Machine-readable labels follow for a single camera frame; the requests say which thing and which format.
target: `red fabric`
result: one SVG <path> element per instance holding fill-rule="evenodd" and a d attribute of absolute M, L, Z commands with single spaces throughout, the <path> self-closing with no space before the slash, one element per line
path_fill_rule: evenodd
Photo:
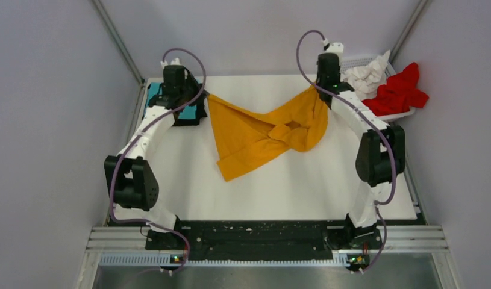
<path fill-rule="evenodd" d="M 419 66 L 411 63 L 401 73 L 387 79 L 387 84 L 377 89 L 377 96 L 362 102 L 376 116 L 406 113 L 410 107 L 422 108 L 428 95 L 416 88 L 419 80 Z"/>

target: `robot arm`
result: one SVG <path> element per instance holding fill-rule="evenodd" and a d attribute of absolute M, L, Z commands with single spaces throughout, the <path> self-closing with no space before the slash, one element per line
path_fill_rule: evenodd
<path fill-rule="evenodd" d="M 391 189 L 392 171 L 389 155 L 378 134 L 372 130 L 357 112 L 360 111 L 386 137 L 392 148 L 396 174 L 405 168 L 405 133 L 400 126 L 389 125 L 374 115 L 357 97 L 354 89 L 340 80 L 340 61 L 344 46 L 332 43 L 324 47 L 325 52 L 318 56 L 317 85 L 333 92 L 350 102 L 351 108 L 343 101 L 333 99 L 331 95 L 320 92 L 320 98 L 330 110 L 344 119 L 360 140 L 355 161 L 357 175 L 362 180 L 355 202 L 346 216 L 345 230 L 350 243 L 361 243 L 359 239 L 372 235 L 377 222 L 376 200 L 386 200 Z"/>
<path fill-rule="evenodd" d="M 182 65 L 179 60 L 174 60 L 171 65 L 163 64 L 163 84 L 161 93 L 148 101 L 148 107 L 142 122 L 117 156 L 109 155 L 105 159 L 105 176 L 110 191 L 110 184 L 120 154 L 132 144 L 132 140 L 140 136 L 139 142 L 128 151 L 119 167 L 116 186 L 114 190 L 114 213 L 118 219 L 146 219 L 165 228 L 173 229 L 176 215 L 170 212 L 158 201 L 158 182 L 148 163 L 162 139 L 164 133 L 171 126 L 198 125 L 202 117 L 206 117 L 204 111 L 204 98 L 207 92 L 190 106 L 195 109 L 192 119 L 181 118 L 180 113 L 168 114 L 168 112 L 182 104 L 185 104 L 201 89 L 201 85 L 194 76 Z M 165 115 L 156 123 L 158 117 Z M 153 230 L 161 231 L 155 226 Z"/>

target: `yellow cloth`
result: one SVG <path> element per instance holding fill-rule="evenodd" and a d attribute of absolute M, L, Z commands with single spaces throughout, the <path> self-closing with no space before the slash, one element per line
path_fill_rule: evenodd
<path fill-rule="evenodd" d="M 292 148 L 312 149 L 327 129 L 327 105 L 314 87 L 267 114 L 253 113 L 215 95 L 208 97 L 211 126 L 224 180 L 230 181 Z"/>

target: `white cloth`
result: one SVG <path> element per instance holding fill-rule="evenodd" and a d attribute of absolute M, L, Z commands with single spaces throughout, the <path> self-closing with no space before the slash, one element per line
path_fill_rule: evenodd
<path fill-rule="evenodd" d="M 377 95 L 377 88 L 386 83 L 385 70 L 389 63 L 389 56 L 390 50 L 382 56 L 377 56 L 366 66 L 348 69 L 341 74 L 341 81 L 348 82 L 361 101 L 374 98 Z"/>

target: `white board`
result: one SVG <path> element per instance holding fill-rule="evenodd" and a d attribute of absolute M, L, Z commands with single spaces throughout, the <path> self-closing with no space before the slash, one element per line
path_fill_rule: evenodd
<path fill-rule="evenodd" d="M 210 93 L 259 113 L 279 107 L 307 87 L 300 75 L 207 80 Z M 342 220 L 360 182 L 355 171 L 358 145 L 347 124 L 330 112 L 325 136 L 314 149 L 289 150 L 225 182 L 216 164 L 211 122 L 204 119 L 199 126 L 168 130 L 150 165 L 160 186 L 159 202 L 183 220 Z M 397 181 L 393 201 L 380 211 L 385 219 L 415 219 L 404 175 Z"/>

